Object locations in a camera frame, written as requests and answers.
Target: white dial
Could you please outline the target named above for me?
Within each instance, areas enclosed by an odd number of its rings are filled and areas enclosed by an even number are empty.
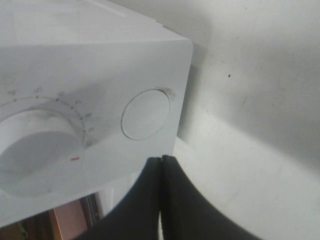
[[[83,161],[81,136],[56,112],[28,110],[0,122],[0,188],[11,195],[51,193]]]

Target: circular button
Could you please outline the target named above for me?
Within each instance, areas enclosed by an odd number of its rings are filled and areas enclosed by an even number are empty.
[[[165,124],[170,108],[170,100],[163,91],[151,89],[140,93],[129,102],[123,112],[123,133],[132,140],[151,137]]]
[[[0,122],[0,136],[0,188],[11,195],[53,192],[82,167],[81,139],[58,113],[17,113]]]

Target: white appliance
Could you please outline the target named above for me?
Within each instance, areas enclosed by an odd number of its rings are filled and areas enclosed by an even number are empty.
[[[0,1],[0,226],[172,154],[192,51],[104,0]]]

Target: white wall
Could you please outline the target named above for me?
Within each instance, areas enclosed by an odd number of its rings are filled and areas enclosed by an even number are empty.
[[[320,236],[318,0],[111,0],[190,38],[175,154],[266,240]]]

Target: red indicator mark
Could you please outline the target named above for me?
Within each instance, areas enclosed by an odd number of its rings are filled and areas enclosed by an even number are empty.
[[[70,161],[76,161],[76,160],[79,160],[80,157],[74,157],[74,158],[71,158]]]

